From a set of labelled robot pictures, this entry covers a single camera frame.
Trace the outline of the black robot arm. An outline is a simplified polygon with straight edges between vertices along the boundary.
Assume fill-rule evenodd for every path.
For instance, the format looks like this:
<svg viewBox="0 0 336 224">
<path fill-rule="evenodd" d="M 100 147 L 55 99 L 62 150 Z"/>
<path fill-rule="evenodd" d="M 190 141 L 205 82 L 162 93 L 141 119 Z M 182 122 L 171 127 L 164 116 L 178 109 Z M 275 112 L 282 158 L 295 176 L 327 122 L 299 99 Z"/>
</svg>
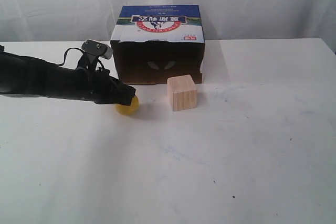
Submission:
<svg viewBox="0 0 336 224">
<path fill-rule="evenodd" d="M 87 40 L 74 69 L 30 56 L 11 54 L 1 47 L 1 95 L 12 98 L 46 97 L 131 105 L 135 88 L 110 76 L 101 58 L 110 59 L 111 48 Z"/>
</svg>

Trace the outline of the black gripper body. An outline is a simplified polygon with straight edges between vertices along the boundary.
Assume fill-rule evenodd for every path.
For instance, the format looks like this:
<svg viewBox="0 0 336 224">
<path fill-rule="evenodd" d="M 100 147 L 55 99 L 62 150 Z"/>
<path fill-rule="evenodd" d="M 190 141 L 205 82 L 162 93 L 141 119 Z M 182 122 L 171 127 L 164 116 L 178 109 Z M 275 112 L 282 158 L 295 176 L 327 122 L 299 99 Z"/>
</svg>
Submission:
<svg viewBox="0 0 336 224">
<path fill-rule="evenodd" d="M 76 73 L 80 79 L 75 85 L 75 92 L 86 101 L 96 104 L 122 104 L 123 83 L 109 75 L 109 70 L 99 68 L 90 71 L 89 69 L 77 68 Z"/>
</svg>

